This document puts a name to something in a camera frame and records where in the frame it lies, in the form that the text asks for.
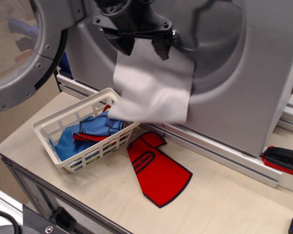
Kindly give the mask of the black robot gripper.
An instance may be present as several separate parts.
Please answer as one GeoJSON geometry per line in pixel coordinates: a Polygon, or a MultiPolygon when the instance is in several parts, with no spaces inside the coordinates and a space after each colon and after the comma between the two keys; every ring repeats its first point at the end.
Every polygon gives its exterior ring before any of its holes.
{"type": "Polygon", "coordinates": [[[156,54],[169,59],[176,32],[172,22],[152,9],[152,0],[97,0],[99,15],[93,23],[105,34],[109,43],[130,56],[135,38],[152,39],[156,54]]]}

